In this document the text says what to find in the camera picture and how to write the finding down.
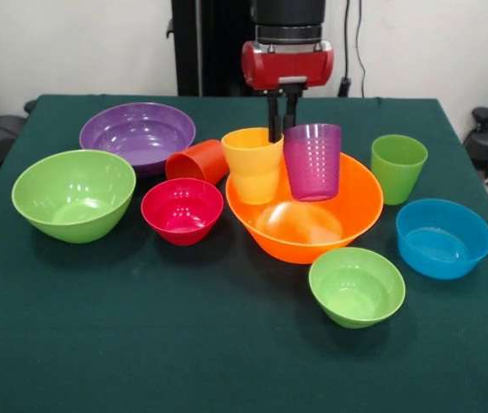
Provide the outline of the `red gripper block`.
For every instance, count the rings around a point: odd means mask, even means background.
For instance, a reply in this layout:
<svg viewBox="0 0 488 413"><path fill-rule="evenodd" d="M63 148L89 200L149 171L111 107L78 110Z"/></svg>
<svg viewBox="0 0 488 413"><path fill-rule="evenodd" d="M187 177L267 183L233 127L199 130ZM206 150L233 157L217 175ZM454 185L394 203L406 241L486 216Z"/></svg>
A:
<svg viewBox="0 0 488 413"><path fill-rule="evenodd" d="M254 90L276 90L287 84L324 86L330 79L335 53L328 40L315 44L281 45L246 41L241 53L245 82ZM284 88L286 113L283 128L295 126L300 88ZM267 92L269 142L280 140L278 92Z"/></svg>

